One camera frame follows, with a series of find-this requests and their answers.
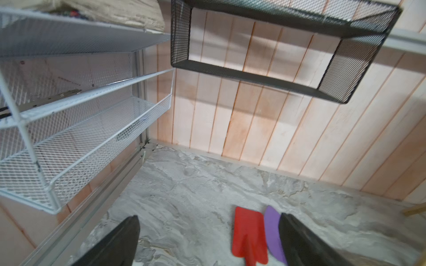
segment red silicone scraper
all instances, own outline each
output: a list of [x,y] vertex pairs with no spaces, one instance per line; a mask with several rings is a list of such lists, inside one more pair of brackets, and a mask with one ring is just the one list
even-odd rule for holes
[[241,207],[235,209],[232,254],[235,257],[244,257],[246,266],[256,266],[256,262],[268,263],[262,213]]

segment wall-mounted shelf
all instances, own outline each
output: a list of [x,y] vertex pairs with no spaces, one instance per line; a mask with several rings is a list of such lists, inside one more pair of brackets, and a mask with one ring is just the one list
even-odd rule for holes
[[174,80],[170,93],[158,103],[132,96],[129,85],[171,70],[114,83],[126,86],[107,85],[48,103],[31,110],[55,112],[40,112],[44,118],[30,116],[34,119],[29,120],[22,119],[26,111],[20,113],[14,106],[0,74],[0,90],[12,113],[7,118],[13,119],[8,125],[14,125],[0,132],[2,141],[7,141],[1,151],[0,195],[58,213],[170,108]]
[[[369,0],[291,1],[172,0],[172,66],[244,80],[277,89],[347,103],[396,23],[401,9]],[[340,38],[317,88],[189,60],[192,9],[224,12]]]
[[0,59],[131,52],[169,39],[153,30],[0,7]]

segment marble floor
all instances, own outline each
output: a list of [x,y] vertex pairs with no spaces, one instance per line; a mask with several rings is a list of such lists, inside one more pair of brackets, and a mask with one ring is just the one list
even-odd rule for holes
[[[134,265],[243,266],[231,254],[234,209],[267,205],[295,215],[354,265],[411,266],[425,248],[426,217],[403,216],[405,203],[160,147],[70,262],[138,215]],[[268,265],[283,264],[269,255]]]

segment purple silicone scraper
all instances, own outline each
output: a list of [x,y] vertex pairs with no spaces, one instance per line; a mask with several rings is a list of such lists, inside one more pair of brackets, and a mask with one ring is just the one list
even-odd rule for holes
[[278,224],[281,214],[279,214],[273,207],[268,206],[263,217],[265,220],[265,235],[269,252],[277,260],[287,265],[287,260],[285,259],[284,250],[282,249],[278,231]]

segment black wire basket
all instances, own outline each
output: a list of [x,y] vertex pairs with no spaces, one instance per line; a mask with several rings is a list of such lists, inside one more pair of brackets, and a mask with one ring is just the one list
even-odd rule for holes
[[[347,103],[396,23],[401,8],[368,0],[341,0],[327,1],[326,9],[312,12],[317,1],[305,1],[297,8],[288,7],[289,3],[290,0],[172,0],[171,65]],[[357,6],[355,15],[348,12],[353,5]],[[340,42],[318,88],[201,63],[188,59],[193,8],[336,36]]]

